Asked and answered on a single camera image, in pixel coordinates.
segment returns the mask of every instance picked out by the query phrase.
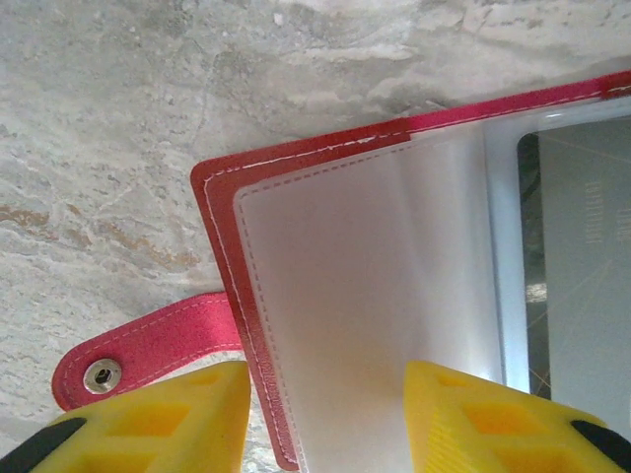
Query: wallet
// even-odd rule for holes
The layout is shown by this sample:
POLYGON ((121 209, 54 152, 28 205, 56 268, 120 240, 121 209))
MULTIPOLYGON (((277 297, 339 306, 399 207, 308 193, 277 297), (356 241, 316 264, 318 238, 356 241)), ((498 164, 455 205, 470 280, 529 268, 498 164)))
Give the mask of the wallet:
POLYGON ((630 95, 624 71, 194 168, 236 326, 195 350, 241 340, 282 468, 412 471, 410 360, 530 391, 518 145, 628 116, 630 95))

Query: yellow rubber pad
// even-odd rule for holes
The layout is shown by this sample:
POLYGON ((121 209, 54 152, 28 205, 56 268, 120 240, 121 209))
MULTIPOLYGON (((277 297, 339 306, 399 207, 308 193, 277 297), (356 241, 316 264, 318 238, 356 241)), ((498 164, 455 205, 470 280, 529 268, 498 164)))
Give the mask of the yellow rubber pad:
POLYGON ((431 363, 407 366, 404 410, 417 473, 619 473, 570 425, 584 412, 431 363))
POLYGON ((249 414, 245 362, 225 362, 71 411, 88 422, 36 473, 239 473, 249 414))

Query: white plastic page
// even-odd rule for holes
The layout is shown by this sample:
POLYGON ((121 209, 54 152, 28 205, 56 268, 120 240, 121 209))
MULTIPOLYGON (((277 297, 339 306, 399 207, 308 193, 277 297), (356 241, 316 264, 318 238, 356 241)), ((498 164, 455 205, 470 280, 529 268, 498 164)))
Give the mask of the white plastic page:
POLYGON ((479 125, 266 180, 235 208, 302 471, 413 471, 409 360, 502 381, 479 125))

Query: gray stone countertop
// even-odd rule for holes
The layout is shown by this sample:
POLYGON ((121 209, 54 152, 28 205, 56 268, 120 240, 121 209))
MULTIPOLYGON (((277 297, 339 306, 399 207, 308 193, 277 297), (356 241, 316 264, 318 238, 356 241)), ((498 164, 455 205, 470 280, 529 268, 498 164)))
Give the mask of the gray stone countertop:
MULTIPOLYGON (((59 414, 49 380, 69 349, 221 289, 188 183, 199 161, 590 77, 631 53, 624 0, 0 10, 0 454, 59 414)), ((268 445, 254 401, 244 471, 278 471, 268 445)))

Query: red leather cover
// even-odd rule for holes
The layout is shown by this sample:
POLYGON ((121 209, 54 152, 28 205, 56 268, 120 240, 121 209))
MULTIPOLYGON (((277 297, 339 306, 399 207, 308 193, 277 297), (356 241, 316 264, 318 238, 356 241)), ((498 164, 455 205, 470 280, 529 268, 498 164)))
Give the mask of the red leather cover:
POLYGON ((59 362, 52 393, 67 411, 148 384, 204 355, 241 349, 226 294, 202 294, 76 346, 59 362), (103 358, 120 364, 122 378, 109 393, 92 394, 84 387, 83 376, 103 358))
POLYGON ((564 103, 608 99, 628 90, 631 71, 581 83, 319 136, 206 161, 191 183, 215 252, 279 465, 296 470, 296 452, 267 349, 233 209, 235 194, 266 178, 410 139, 412 133, 564 103))

